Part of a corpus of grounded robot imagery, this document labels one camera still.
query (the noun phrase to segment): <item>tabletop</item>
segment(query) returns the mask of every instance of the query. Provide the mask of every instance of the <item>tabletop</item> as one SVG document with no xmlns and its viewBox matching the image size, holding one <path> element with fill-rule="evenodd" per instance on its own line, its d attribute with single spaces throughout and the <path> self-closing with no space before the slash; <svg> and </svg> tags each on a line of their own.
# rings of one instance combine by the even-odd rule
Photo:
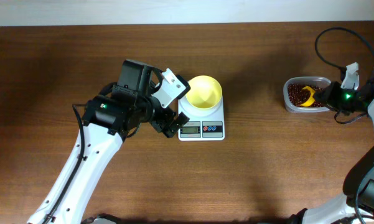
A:
<svg viewBox="0 0 374 224">
<path fill-rule="evenodd" d="M 48 194 L 78 133 L 72 103 L 118 80 L 126 58 L 223 88 L 226 138 L 181 142 L 143 124 L 108 164 L 85 210 L 186 222 L 287 218 L 342 192 L 374 145 L 372 122 L 337 124 L 333 112 L 285 110 L 292 77 L 340 81 L 314 41 L 344 26 L 374 47 L 374 22 L 0 27 L 0 223 L 25 223 Z M 340 31 L 319 49 L 340 65 L 374 60 Z"/>
</svg>

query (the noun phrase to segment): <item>yellow banana-shaped object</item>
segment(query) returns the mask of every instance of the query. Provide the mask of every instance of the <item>yellow banana-shaped object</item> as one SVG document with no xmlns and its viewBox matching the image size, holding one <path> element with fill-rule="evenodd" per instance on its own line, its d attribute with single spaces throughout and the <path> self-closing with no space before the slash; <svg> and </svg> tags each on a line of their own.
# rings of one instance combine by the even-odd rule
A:
<svg viewBox="0 0 374 224">
<path fill-rule="evenodd" d="M 314 96 L 314 93 L 316 93 L 316 91 L 313 90 L 309 86 L 304 87 L 302 90 L 308 90 L 308 91 L 310 91 L 310 97 L 309 97 L 309 99 L 306 102 L 302 103 L 300 106 L 304 106 L 304 107 L 311 106 L 316 101 L 314 99 L 314 97 L 312 97 L 312 96 Z"/>
</svg>

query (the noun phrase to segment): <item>white scale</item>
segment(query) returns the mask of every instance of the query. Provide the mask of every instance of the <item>white scale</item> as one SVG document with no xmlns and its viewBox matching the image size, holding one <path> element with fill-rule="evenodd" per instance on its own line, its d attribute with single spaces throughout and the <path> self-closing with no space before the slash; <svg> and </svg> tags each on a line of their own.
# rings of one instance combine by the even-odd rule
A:
<svg viewBox="0 0 374 224">
<path fill-rule="evenodd" d="M 225 137 L 223 98 L 216 106 L 201 110 L 192 106 L 184 96 L 179 100 L 179 114 L 190 121 L 179 130 L 181 141 L 219 141 Z"/>
</svg>

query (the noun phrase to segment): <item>bowl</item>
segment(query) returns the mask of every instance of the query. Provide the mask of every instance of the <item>bowl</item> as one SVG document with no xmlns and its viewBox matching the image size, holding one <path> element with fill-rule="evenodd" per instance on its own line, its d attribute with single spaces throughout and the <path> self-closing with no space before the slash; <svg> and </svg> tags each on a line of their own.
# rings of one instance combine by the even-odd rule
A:
<svg viewBox="0 0 374 224">
<path fill-rule="evenodd" d="M 313 85 L 320 88 L 325 88 L 330 85 L 330 80 L 324 77 L 296 77 L 288 80 L 284 85 L 284 100 L 285 108 L 291 113 L 318 113 L 325 112 L 329 109 L 325 106 L 319 108 L 310 108 L 310 107 L 300 107 L 294 106 L 289 100 L 288 86 L 290 84 L 303 84 L 303 85 Z"/>
<path fill-rule="evenodd" d="M 187 101 L 201 110 L 215 107 L 222 99 L 223 90 L 219 82 L 209 76 L 200 75 L 189 81 L 191 90 L 185 95 Z"/>
</svg>

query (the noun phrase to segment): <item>brown beans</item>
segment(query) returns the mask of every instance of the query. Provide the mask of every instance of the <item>brown beans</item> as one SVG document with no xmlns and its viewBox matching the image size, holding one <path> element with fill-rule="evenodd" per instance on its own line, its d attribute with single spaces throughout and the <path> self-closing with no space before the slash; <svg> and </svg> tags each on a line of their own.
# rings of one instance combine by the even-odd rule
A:
<svg viewBox="0 0 374 224">
<path fill-rule="evenodd" d="M 307 85 L 302 85 L 302 84 L 290 84 L 288 85 L 288 94 L 289 94 L 289 100 L 294 106 L 300 106 L 304 102 L 306 102 L 310 98 L 310 91 L 308 90 L 302 90 L 304 87 Z M 321 91 L 322 88 L 319 88 L 318 86 L 313 86 L 313 85 L 308 85 L 311 87 L 313 90 Z M 318 102 L 314 102 L 311 106 L 309 107 L 321 107 L 322 105 Z"/>
</svg>

